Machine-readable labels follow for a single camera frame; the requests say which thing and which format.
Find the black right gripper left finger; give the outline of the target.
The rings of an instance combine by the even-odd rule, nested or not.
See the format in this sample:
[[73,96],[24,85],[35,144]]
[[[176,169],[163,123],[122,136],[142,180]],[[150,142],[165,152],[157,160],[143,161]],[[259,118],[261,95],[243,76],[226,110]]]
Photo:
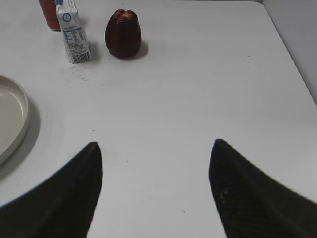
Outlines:
[[44,182],[0,208],[0,236],[87,237],[102,181],[100,148],[90,142]]

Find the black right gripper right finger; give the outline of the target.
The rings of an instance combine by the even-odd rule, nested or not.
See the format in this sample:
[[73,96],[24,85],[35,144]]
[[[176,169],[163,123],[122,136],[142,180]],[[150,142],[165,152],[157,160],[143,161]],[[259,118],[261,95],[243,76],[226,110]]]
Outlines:
[[315,238],[317,205],[274,180],[223,139],[212,148],[212,195],[228,238]]

